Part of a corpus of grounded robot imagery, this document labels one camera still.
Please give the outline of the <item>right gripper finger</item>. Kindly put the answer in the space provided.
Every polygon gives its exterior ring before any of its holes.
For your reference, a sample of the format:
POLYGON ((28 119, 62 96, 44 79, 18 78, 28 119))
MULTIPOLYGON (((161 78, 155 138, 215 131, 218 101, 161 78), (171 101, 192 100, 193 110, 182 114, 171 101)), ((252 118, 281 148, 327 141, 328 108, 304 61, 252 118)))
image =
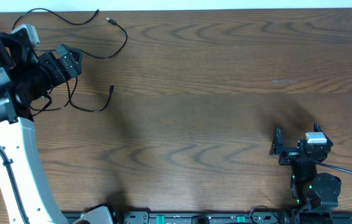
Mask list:
POLYGON ((270 148, 270 155, 279 155, 284 151, 282 133, 279 126, 274 129, 274 137, 270 148))
POLYGON ((315 122, 313 125, 313 135, 315 139, 326 139, 327 136, 323 132, 320 124, 318 122, 315 122))

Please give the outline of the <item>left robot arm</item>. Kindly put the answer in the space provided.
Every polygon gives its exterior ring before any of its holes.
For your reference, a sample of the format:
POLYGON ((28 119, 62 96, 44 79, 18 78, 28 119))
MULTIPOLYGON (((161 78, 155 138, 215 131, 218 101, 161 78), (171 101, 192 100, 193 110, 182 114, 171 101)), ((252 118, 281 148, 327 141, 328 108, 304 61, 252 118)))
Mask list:
POLYGON ((44 173, 31 103, 76 78, 79 49, 59 45, 37 55, 33 30, 0 33, 0 189, 11 223, 68 223, 44 173))

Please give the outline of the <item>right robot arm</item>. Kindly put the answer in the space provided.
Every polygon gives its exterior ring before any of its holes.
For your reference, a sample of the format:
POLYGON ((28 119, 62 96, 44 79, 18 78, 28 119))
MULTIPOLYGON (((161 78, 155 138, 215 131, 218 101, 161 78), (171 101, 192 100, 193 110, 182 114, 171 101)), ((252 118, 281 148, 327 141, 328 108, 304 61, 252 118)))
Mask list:
POLYGON ((269 154, 279 156, 279 165, 291 167, 290 190, 298 203, 297 208, 280 214, 280 223, 333 223, 331 210, 338 206, 341 180, 316 168, 332 146, 318 123, 294 147, 285 146, 281 129, 275 128, 269 154))

